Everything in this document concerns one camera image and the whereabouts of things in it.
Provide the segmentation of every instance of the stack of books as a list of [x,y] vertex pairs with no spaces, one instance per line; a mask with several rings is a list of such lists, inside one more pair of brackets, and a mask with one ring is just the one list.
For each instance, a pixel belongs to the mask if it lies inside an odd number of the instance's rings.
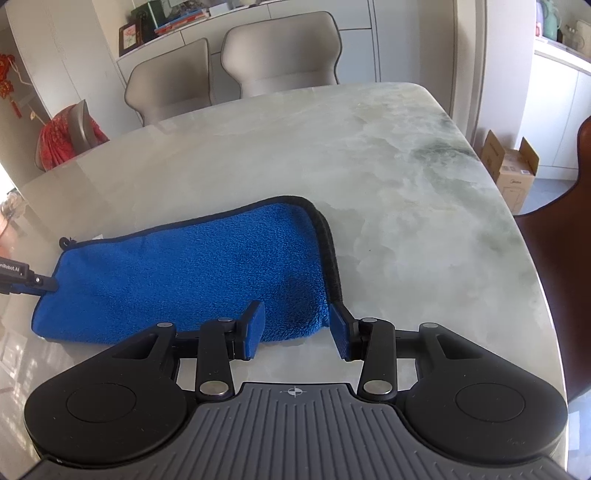
[[172,22],[168,22],[167,24],[162,25],[162,27],[157,28],[156,30],[154,30],[154,32],[156,33],[156,35],[160,37],[168,32],[172,32],[172,30],[176,30],[177,28],[180,28],[191,22],[195,22],[195,20],[200,20],[202,18],[207,17],[209,17],[209,12],[207,12],[206,10],[195,10],[194,12],[191,12],[187,15],[183,15],[180,18],[176,18]]

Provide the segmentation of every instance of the red tassel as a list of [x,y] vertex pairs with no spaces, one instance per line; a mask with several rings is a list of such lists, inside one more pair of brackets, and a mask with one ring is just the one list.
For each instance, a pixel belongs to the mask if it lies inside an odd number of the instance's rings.
[[12,108],[14,109],[14,113],[16,113],[17,118],[22,118],[22,113],[19,110],[17,103],[12,99],[10,99],[10,103],[12,104]]

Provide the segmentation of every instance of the silver screw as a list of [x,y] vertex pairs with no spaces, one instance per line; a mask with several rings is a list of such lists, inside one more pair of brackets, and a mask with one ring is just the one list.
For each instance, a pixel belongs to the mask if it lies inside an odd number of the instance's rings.
[[219,380],[209,380],[207,382],[203,382],[199,387],[199,391],[203,395],[210,395],[212,397],[220,397],[221,395],[227,393],[228,390],[230,390],[228,384]]
[[392,384],[385,380],[370,380],[363,385],[363,389],[372,395],[387,395],[392,391]]

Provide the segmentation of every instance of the cardboard box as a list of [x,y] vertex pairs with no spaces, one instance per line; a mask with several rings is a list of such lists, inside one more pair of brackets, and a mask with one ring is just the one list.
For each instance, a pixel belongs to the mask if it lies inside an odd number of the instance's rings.
[[525,138],[519,150],[507,150],[490,131],[480,158],[499,187],[509,210],[517,215],[538,173],[538,154]]

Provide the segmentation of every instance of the gray ribbed panel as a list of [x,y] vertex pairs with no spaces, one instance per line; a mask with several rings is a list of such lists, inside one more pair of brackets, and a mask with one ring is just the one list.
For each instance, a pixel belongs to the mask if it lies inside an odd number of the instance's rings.
[[448,460],[409,434],[393,408],[345,385],[245,384],[200,406],[186,430],[152,456],[108,470],[41,462],[25,480],[564,480],[549,459],[511,468]]

